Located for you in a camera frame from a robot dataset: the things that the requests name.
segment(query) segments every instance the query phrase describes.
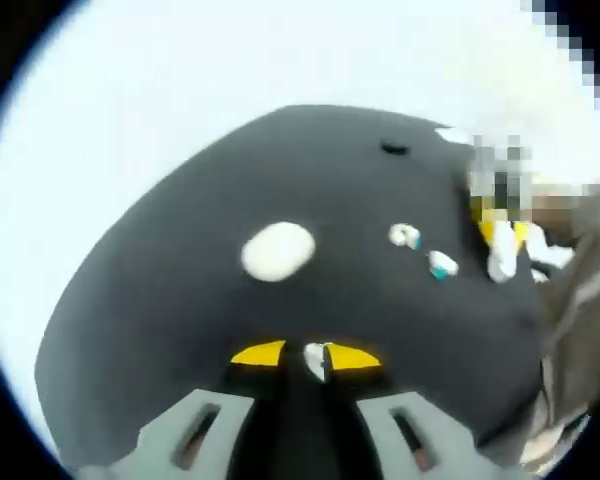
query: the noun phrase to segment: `brown fabric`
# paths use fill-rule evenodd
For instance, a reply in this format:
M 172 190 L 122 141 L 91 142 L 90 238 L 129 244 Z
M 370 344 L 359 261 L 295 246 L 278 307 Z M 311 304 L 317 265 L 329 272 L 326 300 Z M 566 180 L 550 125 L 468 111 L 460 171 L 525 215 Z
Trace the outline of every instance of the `brown fabric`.
M 572 245 L 583 235 L 600 229 L 600 196 L 533 197 L 532 220 L 552 234 L 560 245 Z
M 538 284 L 556 326 L 575 289 L 600 269 L 600 229 L 582 236 L 573 259 L 546 283 Z M 600 395 L 600 295 L 583 305 L 576 324 L 550 355 L 554 384 L 554 419 L 548 427 L 568 421 Z

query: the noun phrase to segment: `white button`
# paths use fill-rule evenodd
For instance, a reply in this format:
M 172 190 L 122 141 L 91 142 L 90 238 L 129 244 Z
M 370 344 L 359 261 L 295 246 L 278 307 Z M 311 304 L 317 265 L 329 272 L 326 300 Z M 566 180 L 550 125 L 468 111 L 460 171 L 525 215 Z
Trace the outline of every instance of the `white button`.
M 242 266 L 253 278 L 279 282 L 296 273 L 315 251 L 311 234 L 300 225 L 280 222 L 260 230 L 242 248 Z

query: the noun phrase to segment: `small white clip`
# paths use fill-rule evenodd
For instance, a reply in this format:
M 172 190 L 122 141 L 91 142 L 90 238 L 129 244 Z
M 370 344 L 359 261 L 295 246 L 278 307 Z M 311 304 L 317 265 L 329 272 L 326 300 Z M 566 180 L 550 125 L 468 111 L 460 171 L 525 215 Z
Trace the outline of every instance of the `small white clip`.
M 389 230 L 389 240 L 398 247 L 404 247 L 405 245 L 417 250 L 420 248 L 420 231 L 407 225 L 406 223 L 397 223 Z
M 325 345 L 323 343 L 309 343 L 304 347 L 304 361 L 315 377 L 322 383 L 325 382 L 324 357 Z
M 487 272 L 496 283 L 504 283 L 513 278 L 517 270 L 517 247 L 513 228 L 508 222 L 495 222 L 493 242 Z
M 448 276 L 458 273 L 458 264 L 448 255 L 433 251 L 429 253 L 429 264 L 431 274 L 438 280 L 444 280 Z

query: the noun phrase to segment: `yellow marking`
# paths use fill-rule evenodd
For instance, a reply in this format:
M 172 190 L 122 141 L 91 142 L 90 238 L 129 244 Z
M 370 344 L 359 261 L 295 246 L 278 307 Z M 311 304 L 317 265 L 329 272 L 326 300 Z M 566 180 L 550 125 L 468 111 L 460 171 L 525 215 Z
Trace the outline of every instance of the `yellow marking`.
M 491 246 L 493 243 L 493 222 L 479 222 L 478 226 L 480 227 L 480 232 L 482 233 L 485 242 L 487 242 L 487 245 Z M 519 252 L 529 236 L 529 224 L 527 222 L 513 222 L 513 232 L 516 237 L 516 248 Z
M 284 340 L 276 340 L 275 342 L 245 348 L 237 355 L 234 355 L 231 363 L 276 367 L 280 361 L 280 352 L 284 344 Z
M 357 348 L 345 347 L 328 343 L 333 370 L 347 370 L 354 368 L 368 368 L 381 366 L 380 361 L 373 355 Z
M 516 246 L 518 251 L 529 237 L 529 224 L 527 222 L 513 222 L 513 231 L 516 235 Z
M 484 241 L 487 242 L 487 245 L 491 246 L 493 244 L 493 222 L 478 222 L 478 226 L 480 227 Z

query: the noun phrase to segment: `black hole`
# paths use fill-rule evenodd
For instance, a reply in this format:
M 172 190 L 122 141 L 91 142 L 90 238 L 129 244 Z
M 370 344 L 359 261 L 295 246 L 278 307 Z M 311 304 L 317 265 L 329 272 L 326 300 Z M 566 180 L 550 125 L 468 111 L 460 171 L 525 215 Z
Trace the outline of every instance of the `black hole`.
M 435 465 L 433 461 L 433 457 L 429 453 L 429 451 L 425 448 L 425 446 L 418 438 L 416 432 L 411 428 L 407 419 L 399 412 L 393 413 L 393 419 L 398 425 L 402 436 L 404 437 L 409 449 L 411 450 L 411 454 L 413 455 L 414 460 L 416 461 L 416 465 L 422 472 L 428 472 Z
M 380 148 L 391 155 L 406 155 L 409 153 L 409 147 L 392 140 L 382 140 Z
M 218 410 L 212 410 L 204 415 L 198 427 L 175 456 L 174 463 L 178 468 L 181 470 L 191 469 L 193 462 L 198 456 L 204 437 L 209 432 L 209 429 L 211 429 L 211 425 L 213 425 L 217 416 Z

